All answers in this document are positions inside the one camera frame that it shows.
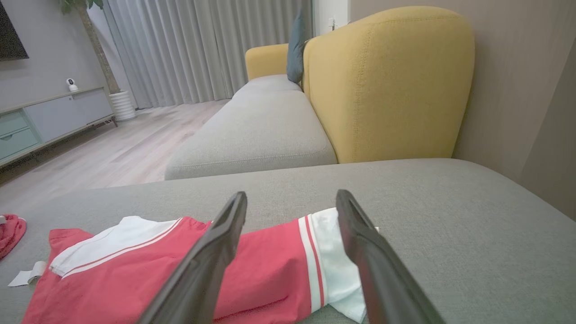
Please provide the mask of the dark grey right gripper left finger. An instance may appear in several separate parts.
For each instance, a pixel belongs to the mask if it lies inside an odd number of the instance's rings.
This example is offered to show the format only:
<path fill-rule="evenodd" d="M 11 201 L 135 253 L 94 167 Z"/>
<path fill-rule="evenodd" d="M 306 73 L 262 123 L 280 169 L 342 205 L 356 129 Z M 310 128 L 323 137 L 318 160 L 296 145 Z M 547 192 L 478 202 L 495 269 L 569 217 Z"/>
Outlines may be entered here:
<path fill-rule="evenodd" d="M 235 193 L 165 281 L 137 324 L 212 324 L 226 267 L 245 224 L 246 193 Z"/>

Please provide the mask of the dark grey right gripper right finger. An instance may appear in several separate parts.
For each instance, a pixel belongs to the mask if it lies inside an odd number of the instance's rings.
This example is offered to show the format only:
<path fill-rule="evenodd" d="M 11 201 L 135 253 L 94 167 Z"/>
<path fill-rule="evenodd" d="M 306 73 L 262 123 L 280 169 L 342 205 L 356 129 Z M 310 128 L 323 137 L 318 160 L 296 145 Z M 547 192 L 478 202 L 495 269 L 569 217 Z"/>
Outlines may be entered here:
<path fill-rule="evenodd" d="M 358 267 L 370 324 L 446 324 L 352 193 L 337 192 L 344 250 Z"/>

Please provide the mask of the red basketball jersey number 23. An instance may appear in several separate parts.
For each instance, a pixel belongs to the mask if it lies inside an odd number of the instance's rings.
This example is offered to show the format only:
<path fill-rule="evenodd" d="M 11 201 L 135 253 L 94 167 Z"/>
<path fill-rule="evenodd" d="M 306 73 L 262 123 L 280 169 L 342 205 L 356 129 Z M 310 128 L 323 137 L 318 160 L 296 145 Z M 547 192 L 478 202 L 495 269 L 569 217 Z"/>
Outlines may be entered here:
<path fill-rule="evenodd" d="M 99 234 L 54 229 L 49 267 L 22 324 L 135 324 L 209 223 L 124 217 Z M 335 208 L 243 234 L 226 268 L 218 324 L 294 324 L 330 305 L 362 323 L 358 267 Z"/>

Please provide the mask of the red shorts with white stripes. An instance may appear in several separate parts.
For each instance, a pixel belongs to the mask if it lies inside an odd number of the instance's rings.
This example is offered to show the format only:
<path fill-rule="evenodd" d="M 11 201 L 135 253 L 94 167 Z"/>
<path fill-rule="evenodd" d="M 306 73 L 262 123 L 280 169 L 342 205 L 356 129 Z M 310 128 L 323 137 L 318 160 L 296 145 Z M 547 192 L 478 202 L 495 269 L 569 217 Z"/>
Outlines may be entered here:
<path fill-rule="evenodd" d="M 17 215 L 0 215 L 0 260 L 20 242 L 27 230 L 27 222 Z"/>

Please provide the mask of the large grey sofa chaise cushion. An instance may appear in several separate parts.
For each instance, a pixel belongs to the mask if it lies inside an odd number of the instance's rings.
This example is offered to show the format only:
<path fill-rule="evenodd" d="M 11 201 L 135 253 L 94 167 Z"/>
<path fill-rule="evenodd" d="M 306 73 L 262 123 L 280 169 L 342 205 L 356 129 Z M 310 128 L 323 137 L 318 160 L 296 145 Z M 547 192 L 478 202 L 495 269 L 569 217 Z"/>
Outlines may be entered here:
<path fill-rule="evenodd" d="M 208 221 L 247 193 L 244 233 L 354 195 L 449 324 L 576 324 L 576 221 L 524 187 L 457 159 L 337 164 L 68 193 L 18 215 L 27 233 L 0 261 L 0 324 L 20 324 L 31 287 L 8 283 L 47 260 L 49 231 L 96 234 L 125 216 Z"/>

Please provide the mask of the long grey sofa seat cushion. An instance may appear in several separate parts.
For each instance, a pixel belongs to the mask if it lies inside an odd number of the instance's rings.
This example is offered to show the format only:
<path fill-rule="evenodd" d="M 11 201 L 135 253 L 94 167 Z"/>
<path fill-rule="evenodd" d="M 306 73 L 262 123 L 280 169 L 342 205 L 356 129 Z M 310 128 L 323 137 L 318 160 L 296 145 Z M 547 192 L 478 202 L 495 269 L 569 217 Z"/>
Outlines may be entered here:
<path fill-rule="evenodd" d="M 337 164 L 303 92 L 273 91 L 225 104 L 175 153 L 165 180 Z"/>

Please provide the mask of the white fabric care label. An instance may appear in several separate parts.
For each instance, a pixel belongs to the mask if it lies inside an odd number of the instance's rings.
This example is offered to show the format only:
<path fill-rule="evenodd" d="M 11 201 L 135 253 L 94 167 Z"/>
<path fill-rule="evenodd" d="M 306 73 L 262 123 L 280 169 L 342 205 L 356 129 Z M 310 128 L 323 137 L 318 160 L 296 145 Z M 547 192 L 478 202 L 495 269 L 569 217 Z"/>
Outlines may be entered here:
<path fill-rule="evenodd" d="M 29 271 L 20 271 L 18 275 L 10 281 L 9 287 L 19 287 L 25 285 L 31 285 L 37 279 L 41 278 L 45 269 L 47 267 L 47 262 L 39 261 L 36 262 L 32 269 Z"/>

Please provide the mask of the white ribbed plant pot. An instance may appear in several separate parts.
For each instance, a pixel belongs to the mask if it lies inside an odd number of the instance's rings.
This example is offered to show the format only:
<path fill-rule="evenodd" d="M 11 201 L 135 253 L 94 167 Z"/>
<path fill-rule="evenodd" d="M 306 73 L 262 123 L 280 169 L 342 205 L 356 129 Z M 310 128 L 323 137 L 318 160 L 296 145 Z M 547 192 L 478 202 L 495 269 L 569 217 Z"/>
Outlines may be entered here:
<path fill-rule="evenodd" d="M 114 112 L 116 122 L 125 122 L 137 117 L 136 109 L 132 103 L 130 92 L 121 90 L 117 94 L 108 95 Z"/>

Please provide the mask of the yellow sofa backrest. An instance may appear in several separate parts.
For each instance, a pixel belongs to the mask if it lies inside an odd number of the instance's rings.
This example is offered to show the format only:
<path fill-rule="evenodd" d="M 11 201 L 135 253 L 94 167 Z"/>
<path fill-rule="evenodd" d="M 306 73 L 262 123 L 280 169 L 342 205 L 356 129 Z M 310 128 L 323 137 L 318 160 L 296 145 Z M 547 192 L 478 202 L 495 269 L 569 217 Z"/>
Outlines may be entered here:
<path fill-rule="evenodd" d="M 308 41 L 302 86 L 339 163 L 450 158 L 474 66 L 465 17 L 409 6 Z"/>

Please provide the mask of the short grey sofa seat cushion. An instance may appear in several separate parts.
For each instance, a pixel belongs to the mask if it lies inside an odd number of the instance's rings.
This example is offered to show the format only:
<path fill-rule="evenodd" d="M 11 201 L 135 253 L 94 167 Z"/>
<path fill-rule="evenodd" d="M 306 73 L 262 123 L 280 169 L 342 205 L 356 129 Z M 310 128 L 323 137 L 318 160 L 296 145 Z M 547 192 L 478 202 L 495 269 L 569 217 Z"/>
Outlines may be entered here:
<path fill-rule="evenodd" d="M 251 79 L 242 86 L 232 97 L 233 100 L 240 98 L 259 97 L 261 95 L 271 94 L 272 92 L 298 91 L 302 92 L 300 84 L 294 83 L 288 79 L 286 74 L 275 74 L 269 76 L 260 76 Z"/>

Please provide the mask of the grey and green TV cabinet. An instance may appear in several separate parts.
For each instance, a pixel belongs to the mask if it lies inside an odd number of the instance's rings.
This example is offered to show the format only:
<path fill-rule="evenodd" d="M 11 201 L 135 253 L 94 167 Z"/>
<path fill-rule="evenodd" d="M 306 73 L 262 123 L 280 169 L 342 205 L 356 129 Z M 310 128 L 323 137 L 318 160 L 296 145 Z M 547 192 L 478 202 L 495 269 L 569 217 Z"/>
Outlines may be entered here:
<path fill-rule="evenodd" d="M 117 124 L 103 87 L 0 109 L 0 167 L 107 122 Z"/>

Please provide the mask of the grey pleated curtain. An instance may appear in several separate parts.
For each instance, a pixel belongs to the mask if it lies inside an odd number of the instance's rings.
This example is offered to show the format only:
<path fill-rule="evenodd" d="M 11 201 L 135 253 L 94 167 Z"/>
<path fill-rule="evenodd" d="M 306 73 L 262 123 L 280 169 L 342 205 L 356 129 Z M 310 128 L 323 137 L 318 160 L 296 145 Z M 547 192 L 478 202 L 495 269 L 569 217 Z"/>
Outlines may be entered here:
<path fill-rule="evenodd" d="M 245 53 L 288 43 L 312 0 L 102 0 L 88 15 L 136 108 L 230 99 L 248 82 Z"/>

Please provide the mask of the blue throw pillow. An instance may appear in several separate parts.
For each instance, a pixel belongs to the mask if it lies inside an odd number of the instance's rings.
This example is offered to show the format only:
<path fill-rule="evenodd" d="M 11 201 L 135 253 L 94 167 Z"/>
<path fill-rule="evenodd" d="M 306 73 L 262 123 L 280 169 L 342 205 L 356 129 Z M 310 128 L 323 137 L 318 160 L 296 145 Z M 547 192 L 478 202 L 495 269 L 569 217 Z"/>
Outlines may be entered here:
<path fill-rule="evenodd" d="M 296 84 L 304 76 L 304 48 L 309 39 L 308 25 L 304 8 L 301 7 L 294 23 L 288 43 L 286 74 L 288 80 Z"/>

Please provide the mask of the indoor plant with brown trunk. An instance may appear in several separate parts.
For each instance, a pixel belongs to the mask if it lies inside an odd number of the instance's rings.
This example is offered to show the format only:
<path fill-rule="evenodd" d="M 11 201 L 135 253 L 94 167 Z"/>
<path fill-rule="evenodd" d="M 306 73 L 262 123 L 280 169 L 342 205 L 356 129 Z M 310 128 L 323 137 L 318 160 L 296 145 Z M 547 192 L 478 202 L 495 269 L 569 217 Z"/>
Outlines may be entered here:
<path fill-rule="evenodd" d="M 89 17 L 88 9 L 93 8 L 93 6 L 97 6 L 100 9 L 104 8 L 104 0 L 57 0 L 60 11 L 62 14 L 66 15 L 71 12 L 77 12 L 78 16 L 84 25 L 85 31 L 88 34 L 89 41 L 92 44 L 94 49 L 95 55 L 99 61 L 99 65 L 102 69 L 104 78 L 106 80 L 109 93 L 110 94 L 119 94 L 121 92 L 121 88 L 119 87 L 117 80 L 113 74 L 113 70 L 108 62 L 106 54 L 103 50 L 101 42 L 99 41 L 97 31 L 92 23 L 92 20 Z"/>

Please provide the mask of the black television screen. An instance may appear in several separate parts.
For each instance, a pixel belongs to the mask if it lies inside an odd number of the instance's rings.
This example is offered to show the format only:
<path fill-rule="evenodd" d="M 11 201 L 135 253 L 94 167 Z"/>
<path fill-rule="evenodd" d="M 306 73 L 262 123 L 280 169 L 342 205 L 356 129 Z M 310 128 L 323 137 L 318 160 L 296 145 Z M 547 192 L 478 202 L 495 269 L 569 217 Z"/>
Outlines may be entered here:
<path fill-rule="evenodd" d="M 28 58 L 29 55 L 0 0 L 0 61 L 18 61 Z"/>

